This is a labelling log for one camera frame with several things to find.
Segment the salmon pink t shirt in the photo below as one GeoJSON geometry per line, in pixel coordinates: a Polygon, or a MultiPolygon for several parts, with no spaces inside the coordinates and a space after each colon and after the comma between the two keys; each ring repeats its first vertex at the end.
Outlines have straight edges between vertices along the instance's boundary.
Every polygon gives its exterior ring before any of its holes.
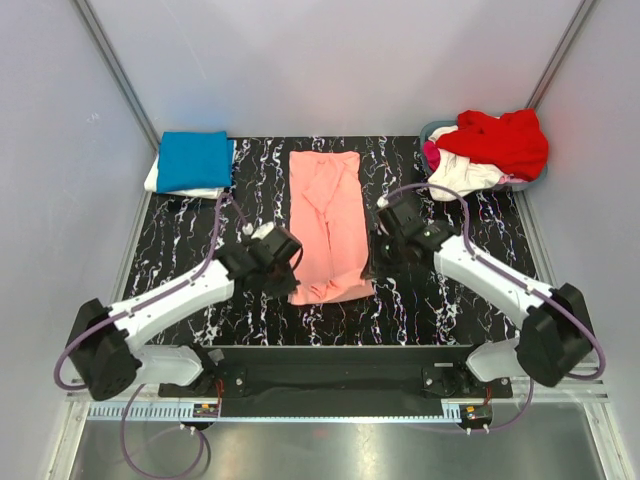
{"type": "Polygon", "coordinates": [[[360,155],[294,151],[289,156],[289,230],[301,242],[295,306],[340,303],[374,294],[363,278],[369,243],[360,155]]]}

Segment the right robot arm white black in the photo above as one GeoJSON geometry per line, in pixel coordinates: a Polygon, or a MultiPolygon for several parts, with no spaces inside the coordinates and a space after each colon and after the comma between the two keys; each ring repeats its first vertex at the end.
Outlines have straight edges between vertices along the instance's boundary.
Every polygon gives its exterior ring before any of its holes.
{"type": "Polygon", "coordinates": [[[491,381],[527,375],[554,387],[595,348],[582,293],[537,281],[475,246],[466,230],[428,222],[404,199],[377,202],[378,231],[370,248],[370,270],[389,276],[403,264],[418,265],[472,290],[502,312],[519,335],[475,347],[454,371],[454,384],[476,396],[491,381]]]}

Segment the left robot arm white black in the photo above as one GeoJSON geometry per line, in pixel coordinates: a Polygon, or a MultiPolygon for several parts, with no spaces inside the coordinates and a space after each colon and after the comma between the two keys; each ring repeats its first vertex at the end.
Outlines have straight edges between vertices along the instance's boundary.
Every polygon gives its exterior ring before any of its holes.
{"type": "Polygon", "coordinates": [[[111,306],[97,299],[85,302],[67,342],[84,389],[95,401],[110,400],[142,384],[180,396],[208,394],[220,378],[217,360],[195,344],[153,345],[151,339],[240,290],[289,295],[298,285],[294,269],[302,253],[302,243],[288,230],[268,223],[144,294],[111,306]]]}

